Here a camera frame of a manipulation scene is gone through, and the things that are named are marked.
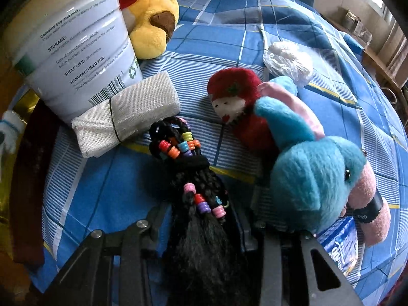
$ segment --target black strap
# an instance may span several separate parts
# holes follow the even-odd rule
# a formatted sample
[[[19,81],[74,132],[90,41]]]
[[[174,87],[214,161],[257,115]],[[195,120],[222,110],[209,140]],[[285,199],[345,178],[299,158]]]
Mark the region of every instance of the black strap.
[[[169,170],[174,173],[186,170],[202,170],[210,167],[207,158],[203,155],[178,157],[176,160],[167,160],[167,165]]]
[[[115,131],[115,136],[116,136],[116,139],[118,140],[118,142],[120,142],[120,143],[121,143],[121,141],[120,141],[120,139],[119,139],[119,136],[118,136],[118,132],[116,131],[115,122],[114,122],[114,120],[113,120],[113,113],[112,113],[112,98],[109,98],[109,110],[111,111],[112,125],[113,125],[113,129],[114,129],[114,131]]]
[[[383,205],[383,199],[377,190],[366,207],[354,210],[354,217],[356,217],[358,222],[370,223],[376,219]]]

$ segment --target stuffed toy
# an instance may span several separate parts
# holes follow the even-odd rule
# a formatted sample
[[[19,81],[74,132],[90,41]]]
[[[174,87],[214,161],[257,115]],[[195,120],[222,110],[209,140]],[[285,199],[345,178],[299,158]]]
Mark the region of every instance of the stuffed toy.
[[[303,118],[312,130],[315,140],[325,137],[323,126],[311,109],[296,97],[298,87],[289,77],[280,76],[261,83],[254,72],[242,68],[225,69],[214,74],[207,91],[214,110],[225,122],[230,123],[234,135],[255,154],[276,159],[279,150],[272,139],[266,119],[253,113],[255,102],[261,97],[275,98]],[[346,202],[340,216],[346,213]],[[390,227],[390,210],[387,201],[379,196],[374,171],[366,160],[360,178],[350,192],[348,204],[360,223],[367,246],[383,241]]]
[[[364,234],[366,246],[385,240],[390,229],[391,213],[388,202],[377,190],[375,175],[370,162],[366,162],[361,177],[351,190],[348,205],[353,209]]]
[[[261,97],[254,113],[265,118],[280,154],[271,171],[271,199],[289,231],[318,233],[339,217],[367,159],[341,137],[316,140],[304,118],[280,100]]]
[[[119,0],[138,59],[160,56],[179,19],[177,0]]]
[[[241,143],[257,155],[277,157],[279,151],[264,118],[253,113],[257,99],[274,97],[285,102],[292,110],[307,120],[316,138],[324,137],[324,131],[316,115],[297,95],[293,80],[280,76],[271,82],[262,83],[249,69],[230,68],[215,73],[209,80],[207,92],[217,115]]]

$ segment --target black braided hair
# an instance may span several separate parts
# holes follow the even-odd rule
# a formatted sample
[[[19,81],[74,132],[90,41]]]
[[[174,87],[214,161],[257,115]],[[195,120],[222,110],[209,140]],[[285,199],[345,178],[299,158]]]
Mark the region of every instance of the black braided hair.
[[[183,133],[189,126],[177,117],[169,117],[150,128],[150,152],[161,158],[162,140],[184,142]],[[192,151],[201,156],[201,148]],[[180,159],[166,158],[165,161]],[[196,193],[202,194],[211,209],[219,206],[217,197],[225,205],[228,195],[222,181],[209,167],[185,169],[171,174],[173,226],[163,259],[170,282],[168,305],[177,306],[248,306],[248,277],[243,256],[233,247],[232,213],[221,219],[211,213],[200,214],[194,193],[184,194],[184,185],[193,183]]]

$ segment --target winnie the pooh plush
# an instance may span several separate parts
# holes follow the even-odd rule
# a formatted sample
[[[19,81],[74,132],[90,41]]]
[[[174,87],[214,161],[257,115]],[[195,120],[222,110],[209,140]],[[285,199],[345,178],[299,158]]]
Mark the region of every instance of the winnie the pooh plush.
[[[177,0],[119,0],[135,55],[161,55],[179,19]]]

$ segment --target blue checkered blanket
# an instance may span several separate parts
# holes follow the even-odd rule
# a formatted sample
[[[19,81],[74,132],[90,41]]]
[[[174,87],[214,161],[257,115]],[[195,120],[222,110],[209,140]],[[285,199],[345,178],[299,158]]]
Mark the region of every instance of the blue checkered blanket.
[[[317,115],[326,135],[342,136],[368,153],[380,194],[391,208],[385,242],[365,248],[348,276],[366,306],[377,305],[407,261],[407,137],[396,112],[360,62],[362,48],[319,13],[297,0],[178,0],[180,22],[166,52],[142,63],[144,77],[166,70],[182,111],[213,169],[264,220],[275,220],[259,160],[245,151],[214,113],[206,85],[229,67],[253,70],[269,80],[262,61],[271,42],[299,44],[313,59],[312,81],[299,97]],[[162,165],[148,155],[148,136],[125,143],[100,158],[82,158],[75,135],[58,133],[46,180],[43,235],[46,263],[31,277],[42,291],[79,243],[94,229],[113,232],[145,218],[167,187]],[[149,267],[155,306],[165,305],[156,263]]]

